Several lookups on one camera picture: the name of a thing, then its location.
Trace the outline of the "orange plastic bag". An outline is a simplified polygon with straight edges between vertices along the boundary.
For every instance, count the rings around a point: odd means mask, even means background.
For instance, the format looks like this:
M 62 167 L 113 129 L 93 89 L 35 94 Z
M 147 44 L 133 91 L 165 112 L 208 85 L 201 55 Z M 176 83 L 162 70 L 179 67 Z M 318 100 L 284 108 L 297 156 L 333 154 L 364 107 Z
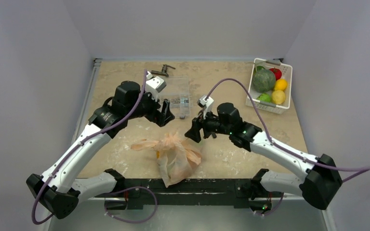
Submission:
M 202 162 L 203 145 L 176 133 L 166 133 L 161 140 L 143 139 L 131 145 L 135 151 L 153 150 L 159 173 L 166 188 L 193 175 Z

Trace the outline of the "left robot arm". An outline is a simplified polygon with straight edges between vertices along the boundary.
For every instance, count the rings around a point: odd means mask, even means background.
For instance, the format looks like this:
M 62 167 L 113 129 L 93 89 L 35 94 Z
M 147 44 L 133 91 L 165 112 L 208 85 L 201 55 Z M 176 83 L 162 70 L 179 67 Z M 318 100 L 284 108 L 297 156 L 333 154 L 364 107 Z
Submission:
M 34 205 L 44 206 L 57 219 L 69 216 L 77 205 L 98 195 L 118 197 L 126 189 L 125 178 L 114 169 L 79 179 L 78 175 L 96 153 L 109 143 L 128 121 L 144 117 L 163 127 L 174 119 L 169 100 L 158 94 L 166 87 L 159 78 L 142 85 L 123 81 L 89 118 L 83 132 L 71 147 L 42 174 L 31 174 L 26 184 L 35 197 Z

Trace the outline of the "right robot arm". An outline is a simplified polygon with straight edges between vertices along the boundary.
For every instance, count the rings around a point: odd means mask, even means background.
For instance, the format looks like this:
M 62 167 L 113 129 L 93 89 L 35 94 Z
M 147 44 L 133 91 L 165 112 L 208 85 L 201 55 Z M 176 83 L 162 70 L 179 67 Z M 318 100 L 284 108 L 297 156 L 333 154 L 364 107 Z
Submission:
M 258 126 L 242 119 L 232 103 L 222 103 L 218 114 L 203 113 L 192 120 L 185 137 L 201 142 L 212 134 L 229 136 L 238 148 L 245 149 L 273 160 L 290 171 L 289 174 L 260 170 L 252 179 L 255 195 L 281 192 L 301 196 L 311 206 L 325 210 L 343 184 L 332 157 L 320 157 L 300 152 L 278 140 L 268 137 Z

